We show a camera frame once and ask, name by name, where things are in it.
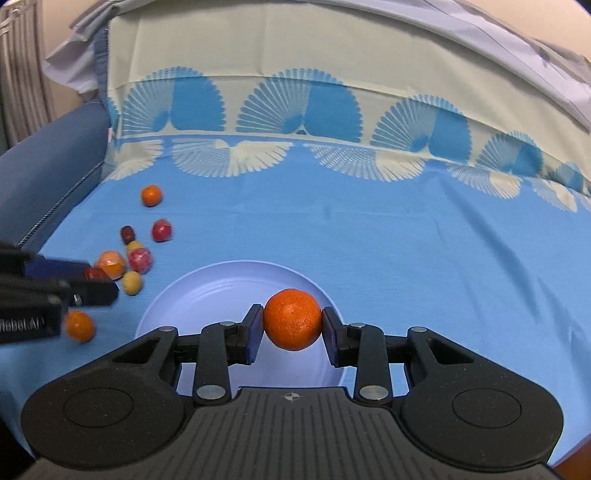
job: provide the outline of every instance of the small orange fruit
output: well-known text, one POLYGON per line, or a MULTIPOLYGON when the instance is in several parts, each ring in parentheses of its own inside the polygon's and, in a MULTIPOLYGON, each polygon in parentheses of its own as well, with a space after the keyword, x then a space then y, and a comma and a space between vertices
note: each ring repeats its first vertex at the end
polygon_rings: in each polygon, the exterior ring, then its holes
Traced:
POLYGON ((96 333, 92 319, 80 310, 70 310, 64 318, 64 330, 76 342, 90 342, 96 333))
POLYGON ((115 250, 108 250, 102 253, 96 261, 96 266, 102 268, 111 280, 117 280, 125 273, 125 260, 115 250))
POLYGON ((162 190, 157 185, 148 185, 142 190, 142 202, 146 207, 155 207, 162 202, 162 190))
POLYGON ((271 342, 296 352, 312 345, 322 333, 322 311, 312 295, 288 288, 269 299, 263 323, 271 342))

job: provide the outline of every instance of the blue sofa armrest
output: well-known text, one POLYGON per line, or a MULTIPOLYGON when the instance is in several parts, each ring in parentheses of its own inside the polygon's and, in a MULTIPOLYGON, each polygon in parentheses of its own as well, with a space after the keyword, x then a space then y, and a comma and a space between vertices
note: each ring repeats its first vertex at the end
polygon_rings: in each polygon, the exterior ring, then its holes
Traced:
POLYGON ((109 114, 87 103, 0 156, 0 239, 39 251, 100 182, 109 114))

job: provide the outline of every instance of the wall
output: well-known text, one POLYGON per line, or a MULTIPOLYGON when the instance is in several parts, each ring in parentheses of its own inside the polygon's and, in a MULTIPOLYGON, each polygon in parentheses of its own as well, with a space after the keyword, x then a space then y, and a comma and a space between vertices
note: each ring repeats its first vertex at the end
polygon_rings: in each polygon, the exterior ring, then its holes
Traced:
MULTIPOLYGON (((52 52, 70 35, 69 25, 96 0, 42 0, 43 2, 43 40, 46 53, 52 52)), ((56 115, 72 111, 82 104, 78 94, 50 80, 56 115)))
MULTIPOLYGON (((470 1, 526 35, 556 43, 591 59, 591 15, 576 0, 470 1)), ((46 52, 54 50, 68 37, 68 25, 95 2, 43 0, 46 52)), ((53 82, 51 89, 58 115, 80 105, 80 99, 73 90, 53 82)))

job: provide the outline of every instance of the light blue plate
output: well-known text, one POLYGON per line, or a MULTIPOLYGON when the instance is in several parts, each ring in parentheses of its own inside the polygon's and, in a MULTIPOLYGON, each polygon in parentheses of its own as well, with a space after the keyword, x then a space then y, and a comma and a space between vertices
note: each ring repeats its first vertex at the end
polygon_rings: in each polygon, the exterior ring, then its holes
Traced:
MULTIPOLYGON (((272 263, 239 260, 208 265, 173 282, 148 307, 135 336, 164 325, 175 326, 180 335, 191 335, 211 323, 241 322, 252 304, 265 305, 285 288, 306 291, 320 307, 330 306, 338 313, 326 293, 298 272, 272 263)), ((191 395, 194 370, 194 365, 183 365, 180 394, 191 395)), ((300 352, 288 352, 264 335, 254 364, 232 365, 229 370, 233 395, 242 386, 332 387, 340 384, 343 375, 343 369, 331 366, 322 337, 300 352)))

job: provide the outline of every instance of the small round fruit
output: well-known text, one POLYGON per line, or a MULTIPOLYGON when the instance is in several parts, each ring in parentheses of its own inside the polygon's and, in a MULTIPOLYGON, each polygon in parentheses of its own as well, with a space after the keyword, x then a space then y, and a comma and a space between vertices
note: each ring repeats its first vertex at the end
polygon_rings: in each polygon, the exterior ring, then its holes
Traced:
POLYGON ((98 267, 88 267, 84 271, 84 277, 87 280, 110 280, 105 270, 98 267))
POLYGON ((147 248, 136 248, 129 252, 129 266, 137 273, 145 274, 151 267, 154 259, 147 248))
POLYGON ((162 190, 157 185, 148 185, 142 190, 142 202, 146 207, 155 207, 162 202, 162 190))
POLYGON ((127 272, 121 281, 123 291, 130 296, 137 295, 144 286, 144 279, 136 271, 127 272))
POLYGON ((137 240, 133 240, 125 246, 125 253, 129 256, 129 254, 137 248, 143 248, 143 245, 137 240))
POLYGON ((121 239, 125 245, 129 245, 130 242, 135 240, 135 232, 134 229, 131 228, 129 225, 125 225, 121 229, 121 239))
POLYGON ((309 347, 322 333, 322 311, 305 291, 288 288, 273 295, 263 312, 265 333, 284 350, 309 347))
POLYGON ((125 273, 125 260, 115 250, 104 252, 96 261, 96 266, 102 268, 111 280, 117 280, 125 273))
POLYGON ((64 330, 76 342, 90 342, 96 333, 92 319, 80 310, 70 310, 64 318, 64 330))
POLYGON ((152 238, 155 242, 165 242, 173 235, 173 226, 166 218, 156 220, 152 226, 152 238))

